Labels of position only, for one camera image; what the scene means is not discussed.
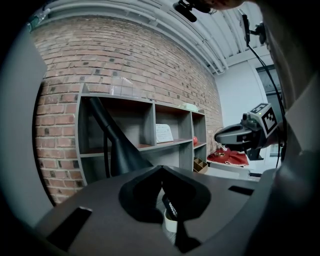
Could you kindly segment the person's torso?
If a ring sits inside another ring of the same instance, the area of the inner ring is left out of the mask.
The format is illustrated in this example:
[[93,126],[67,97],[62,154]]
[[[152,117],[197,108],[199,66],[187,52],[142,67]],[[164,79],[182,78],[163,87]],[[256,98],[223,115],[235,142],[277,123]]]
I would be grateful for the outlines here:
[[287,146],[252,241],[320,256],[320,1],[257,0],[286,106]]

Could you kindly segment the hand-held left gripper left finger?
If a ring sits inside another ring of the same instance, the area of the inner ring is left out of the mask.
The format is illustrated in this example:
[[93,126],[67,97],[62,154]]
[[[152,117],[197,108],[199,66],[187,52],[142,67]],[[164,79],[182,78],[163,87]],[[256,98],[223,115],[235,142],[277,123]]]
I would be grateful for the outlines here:
[[96,181],[49,211],[36,225],[44,237],[53,232],[77,207],[92,213],[69,247],[73,256],[175,256],[175,247],[158,223],[136,221],[122,208],[123,184],[148,172],[141,169]]

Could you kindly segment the black desk lamp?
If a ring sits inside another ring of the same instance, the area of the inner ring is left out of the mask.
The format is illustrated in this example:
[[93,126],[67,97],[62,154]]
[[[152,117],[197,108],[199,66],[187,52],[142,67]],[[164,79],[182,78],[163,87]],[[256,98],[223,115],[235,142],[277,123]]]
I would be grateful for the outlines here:
[[98,97],[90,97],[87,103],[103,131],[104,151],[108,150],[108,141],[111,142],[109,173],[112,177],[153,166],[125,136]]

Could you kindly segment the cream desk organizer box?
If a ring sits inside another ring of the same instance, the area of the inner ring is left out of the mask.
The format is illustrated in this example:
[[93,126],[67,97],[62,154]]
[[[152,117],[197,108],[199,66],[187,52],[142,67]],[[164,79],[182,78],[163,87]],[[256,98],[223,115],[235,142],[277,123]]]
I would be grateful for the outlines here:
[[164,223],[165,223],[166,230],[171,233],[176,233],[178,222],[171,219],[167,210],[164,211],[163,215],[164,215]]

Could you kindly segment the black chest device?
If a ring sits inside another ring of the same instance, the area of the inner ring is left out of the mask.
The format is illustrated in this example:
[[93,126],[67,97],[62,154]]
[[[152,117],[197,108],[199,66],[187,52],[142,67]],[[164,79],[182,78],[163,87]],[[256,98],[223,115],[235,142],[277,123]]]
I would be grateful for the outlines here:
[[244,13],[242,9],[238,9],[238,13],[239,24],[244,34],[246,46],[248,47],[250,45],[251,35],[258,36],[260,44],[263,45],[267,40],[264,23],[260,22],[259,24],[256,24],[255,29],[251,30],[248,16]]

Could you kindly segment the grey wooden shelf unit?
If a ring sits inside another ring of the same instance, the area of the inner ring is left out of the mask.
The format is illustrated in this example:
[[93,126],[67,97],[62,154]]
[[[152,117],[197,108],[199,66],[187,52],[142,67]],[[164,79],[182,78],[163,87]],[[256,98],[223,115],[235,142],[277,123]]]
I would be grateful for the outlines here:
[[[108,88],[81,86],[75,114],[75,143],[80,173],[85,185],[107,178],[103,131],[85,102],[101,100],[116,124],[153,165],[193,170],[194,158],[207,159],[207,127],[203,110],[189,111],[178,106],[125,96],[114,96]],[[169,125],[173,141],[157,143],[156,124]],[[193,145],[193,137],[198,144]]]

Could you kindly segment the green wipes packet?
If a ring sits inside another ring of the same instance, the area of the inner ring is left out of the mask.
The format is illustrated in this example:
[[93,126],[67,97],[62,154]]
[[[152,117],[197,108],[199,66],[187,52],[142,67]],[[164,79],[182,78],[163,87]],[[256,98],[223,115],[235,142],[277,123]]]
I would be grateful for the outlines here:
[[194,104],[191,104],[191,103],[183,103],[183,104],[180,104],[178,107],[181,109],[185,109],[185,110],[193,111],[193,112],[199,111],[198,107]]

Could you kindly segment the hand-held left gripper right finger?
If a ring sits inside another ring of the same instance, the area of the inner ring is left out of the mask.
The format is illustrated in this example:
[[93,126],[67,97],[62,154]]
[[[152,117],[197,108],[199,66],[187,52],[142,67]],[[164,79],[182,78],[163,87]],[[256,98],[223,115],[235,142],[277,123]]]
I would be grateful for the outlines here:
[[164,166],[164,190],[177,209],[182,253],[246,253],[260,219],[262,182]]

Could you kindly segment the black remote control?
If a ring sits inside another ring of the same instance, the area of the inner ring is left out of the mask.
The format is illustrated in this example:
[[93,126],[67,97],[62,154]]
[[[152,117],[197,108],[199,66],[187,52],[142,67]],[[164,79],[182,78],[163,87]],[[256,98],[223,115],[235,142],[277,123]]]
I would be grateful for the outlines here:
[[178,213],[166,194],[163,195],[162,202],[165,206],[167,215],[170,217],[171,220],[176,221]]

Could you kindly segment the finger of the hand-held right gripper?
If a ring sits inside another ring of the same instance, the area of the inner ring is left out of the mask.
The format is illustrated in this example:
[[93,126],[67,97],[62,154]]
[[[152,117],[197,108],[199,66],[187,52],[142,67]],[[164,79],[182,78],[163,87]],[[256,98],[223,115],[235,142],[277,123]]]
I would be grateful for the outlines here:
[[215,141],[229,148],[231,151],[244,152],[248,145],[247,136],[250,135],[249,130],[236,130],[236,131],[220,131],[215,134]]
[[229,125],[219,130],[220,132],[234,132],[246,129],[242,124]]

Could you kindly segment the grey refrigerator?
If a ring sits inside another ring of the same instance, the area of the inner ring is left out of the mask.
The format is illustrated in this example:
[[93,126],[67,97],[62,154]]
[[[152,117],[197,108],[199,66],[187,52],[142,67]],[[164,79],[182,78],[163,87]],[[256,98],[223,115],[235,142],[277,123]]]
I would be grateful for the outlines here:
[[0,70],[0,189],[13,214],[34,227],[52,209],[36,167],[33,118],[47,66],[27,28]]

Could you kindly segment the wooden desk organizer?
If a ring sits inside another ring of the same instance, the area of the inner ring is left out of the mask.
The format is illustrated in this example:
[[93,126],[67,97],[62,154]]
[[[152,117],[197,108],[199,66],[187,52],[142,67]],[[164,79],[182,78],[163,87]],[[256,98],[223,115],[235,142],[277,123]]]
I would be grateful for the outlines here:
[[193,172],[205,174],[208,171],[208,164],[202,159],[195,157],[193,160]]

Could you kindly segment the clear plastic bottle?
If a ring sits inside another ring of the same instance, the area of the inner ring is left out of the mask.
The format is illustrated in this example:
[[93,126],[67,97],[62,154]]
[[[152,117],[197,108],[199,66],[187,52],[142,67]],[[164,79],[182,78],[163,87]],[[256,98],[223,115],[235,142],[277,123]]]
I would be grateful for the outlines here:
[[31,16],[26,23],[28,31],[31,32],[33,29],[35,29],[50,12],[50,8],[40,9],[33,16]]

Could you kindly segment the white notice card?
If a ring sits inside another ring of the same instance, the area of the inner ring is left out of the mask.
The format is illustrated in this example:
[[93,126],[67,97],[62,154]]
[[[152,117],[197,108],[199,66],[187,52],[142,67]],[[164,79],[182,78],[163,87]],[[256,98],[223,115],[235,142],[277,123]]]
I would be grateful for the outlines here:
[[156,124],[155,130],[157,144],[174,141],[171,128],[168,124]]

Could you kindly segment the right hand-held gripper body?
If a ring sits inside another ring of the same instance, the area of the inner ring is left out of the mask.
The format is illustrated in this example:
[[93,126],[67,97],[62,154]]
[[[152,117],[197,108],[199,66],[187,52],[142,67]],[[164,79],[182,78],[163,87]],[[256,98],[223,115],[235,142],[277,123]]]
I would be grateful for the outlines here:
[[247,143],[245,154],[250,161],[263,160],[260,150],[265,146],[268,137],[278,127],[276,115],[270,103],[260,103],[241,119],[243,128],[249,129],[250,133],[243,139]]

